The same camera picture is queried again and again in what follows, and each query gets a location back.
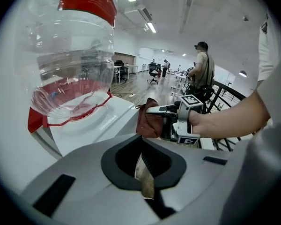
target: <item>cap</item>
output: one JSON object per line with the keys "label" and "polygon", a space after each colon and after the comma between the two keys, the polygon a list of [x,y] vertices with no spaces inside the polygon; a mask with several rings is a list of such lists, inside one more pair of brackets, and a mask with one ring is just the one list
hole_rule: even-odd
{"label": "cap", "polygon": [[197,49],[197,46],[206,49],[206,51],[208,50],[208,45],[206,42],[198,42],[198,45],[195,45],[196,49]]}

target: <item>white wall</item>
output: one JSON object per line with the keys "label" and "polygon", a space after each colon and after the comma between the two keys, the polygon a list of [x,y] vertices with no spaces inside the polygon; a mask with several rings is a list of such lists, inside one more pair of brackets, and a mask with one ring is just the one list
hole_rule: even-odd
{"label": "white wall", "polygon": [[230,84],[230,87],[232,87],[232,84],[233,84],[233,82],[234,82],[234,80],[235,80],[235,75],[233,74],[233,73],[229,73],[229,76],[228,76],[228,78],[227,78],[227,86],[228,86],[228,83],[231,83]]}
{"label": "white wall", "polygon": [[162,52],[161,50],[155,51],[153,58],[157,63],[160,63],[161,65],[163,65],[163,61],[166,59],[170,63],[171,70],[177,70],[180,64],[181,71],[187,70],[190,67],[194,67],[193,63],[196,61],[196,58],[191,55],[179,57],[176,55],[167,54],[166,52]]}
{"label": "white wall", "polygon": [[20,193],[56,159],[36,142],[27,129],[28,100],[14,70],[15,18],[18,7],[7,13],[0,28],[0,179]]}
{"label": "white wall", "polygon": [[151,48],[140,48],[136,56],[135,65],[139,66],[139,71],[143,64],[150,64],[153,61],[154,50]]}
{"label": "white wall", "polygon": [[244,78],[241,75],[237,75],[232,83],[232,89],[248,97],[252,94],[253,90],[256,88],[256,85],[257,81],[255,78],[250,78],[250,76]]}
{"label": "white wall", "polygon": [[128,32],[115,30],[114,31],[114,52],[123,53],[132,56],[138,54],[139,47],[137,39]]}

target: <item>plastic bottle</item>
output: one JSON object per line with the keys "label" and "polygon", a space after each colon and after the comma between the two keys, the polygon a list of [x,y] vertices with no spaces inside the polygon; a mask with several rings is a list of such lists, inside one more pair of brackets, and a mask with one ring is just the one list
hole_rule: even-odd
{"label": "plastic bottle", "polygon": [[34,110],[73,118],[105,101],[117,2],[21,0],[15,69]]}

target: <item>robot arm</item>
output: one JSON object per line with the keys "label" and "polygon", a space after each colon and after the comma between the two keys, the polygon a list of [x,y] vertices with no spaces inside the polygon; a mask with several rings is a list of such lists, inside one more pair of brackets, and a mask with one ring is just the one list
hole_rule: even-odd
{"label": "robot arm", "polygon": [[185,95],[180,97],[180,102],[173,105],[151,107],[146,113],[160,115],[166,119],[171,119],[169,129],[170,141],[179,144],[194,145],[199,139],[199,134],[192,134],[192,125],[188,124],[188,113],[190,110],[199,112],[203,103],[194,95]]}

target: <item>hand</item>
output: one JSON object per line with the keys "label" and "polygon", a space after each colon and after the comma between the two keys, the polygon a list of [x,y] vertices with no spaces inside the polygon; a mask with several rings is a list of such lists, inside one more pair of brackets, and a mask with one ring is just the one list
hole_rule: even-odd
{"label": "hand", "polygon": [[192,125],[192,133],[204,135],[206,130],[206,123],[204,121],[204,115],[195,111],[190,111],[188,115],[188,122]]}

